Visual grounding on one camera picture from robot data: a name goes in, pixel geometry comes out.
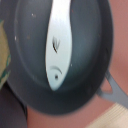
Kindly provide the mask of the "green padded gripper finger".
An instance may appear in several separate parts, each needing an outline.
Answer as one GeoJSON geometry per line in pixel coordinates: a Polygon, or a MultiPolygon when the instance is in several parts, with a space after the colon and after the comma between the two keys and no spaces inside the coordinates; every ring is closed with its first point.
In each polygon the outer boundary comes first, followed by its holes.
{"type": "Polygon", "coordinates": [[[11,54],[7,36],[4,30],[4,21],[0,20],[0,89],[7,81],[10,72],[7,70],[11,62],[11,54]]]}

